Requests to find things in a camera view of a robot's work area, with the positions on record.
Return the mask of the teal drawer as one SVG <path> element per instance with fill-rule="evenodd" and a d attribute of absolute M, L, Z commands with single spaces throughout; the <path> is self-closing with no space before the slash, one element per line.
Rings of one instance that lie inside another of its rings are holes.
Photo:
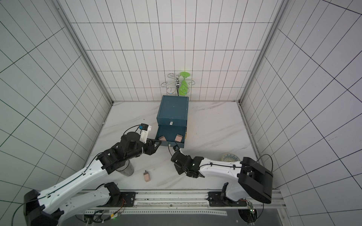
<path fill-rule="evenodd" d="M 159 140 L 161 137 L 165 137 L 165 141 L 162 141 L 162 146 L 171 145 L 172 147 L 178 145 L 179 148 L 184 148 L 186 138 L 187 127 L 171 126 L 171 125 L 159 125 L 155 139 Z M 176 141 L 176 136 L 182 136 L 181 141 Z"/>

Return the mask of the pink plug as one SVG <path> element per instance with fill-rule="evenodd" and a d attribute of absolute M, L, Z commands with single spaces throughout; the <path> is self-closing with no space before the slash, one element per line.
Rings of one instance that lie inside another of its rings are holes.
<path fill-rule="evenodd" d="M 180 134 L 177 134 L 174 140 L 175 140 L 175 142 L 181 143 L 182 139 L 183 139 L 183 136 Z"/>
<path fill-rule="evenodd" d="M 151 181 L 150 174 L 149 174 L 148 171 L 145 171 L 145 172 L 143 173 L 143 176 L 144 176 L 145 182 L 150 182 L 150 181 Z"/>
<path fill-rule="evenodd" d="M 161 136 L 158 139 L 161 140 L 161 141 L 167 141 L 167 139 L 164 136 Z"/>

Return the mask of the teal drawer cabinet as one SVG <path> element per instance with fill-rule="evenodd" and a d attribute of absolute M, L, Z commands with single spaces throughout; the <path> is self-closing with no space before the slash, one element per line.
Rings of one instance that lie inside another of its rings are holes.
<path fill-rule="evenodd" d="M 157 113 L 159 125 L 187 127 L 189 97 L 166 96 L 161 99 Z"/>

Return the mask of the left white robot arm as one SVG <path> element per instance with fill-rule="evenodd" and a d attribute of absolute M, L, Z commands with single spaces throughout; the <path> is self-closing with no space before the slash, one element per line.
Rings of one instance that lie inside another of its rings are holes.
<path fill-rule="evenodd" d="M 57 226 L 66 219 L 96 206 L 115 206 L 121 201 L 121 192 L 114 182 L 95 191 L 79 195 L 84 188 L 141 156 L 152 155 L 161 145 L 160 140 L 149 139 L 148 133 L 129 132 L 120 142 L 99 153 L 83 169 L 60 183 L 40 192 L 32 190 L 24 196 L 24 217 L 28 226 Z"/>

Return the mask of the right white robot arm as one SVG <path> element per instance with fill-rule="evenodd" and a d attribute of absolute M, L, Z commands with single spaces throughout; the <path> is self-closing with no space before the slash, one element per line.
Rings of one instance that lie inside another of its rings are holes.
<path fill-rule="evenodd" d="M 264 204 L 272 202 L 273 173 L 249 157 L 244 157 L 242 161 L 222 162 L 200 156 L 192 158 L 177 150 L 172 155 L 171 162 L 180 175 L 184 173 L 195 179 L 226 179 L 225 196 L 231 201 L 251 197 Z"/>

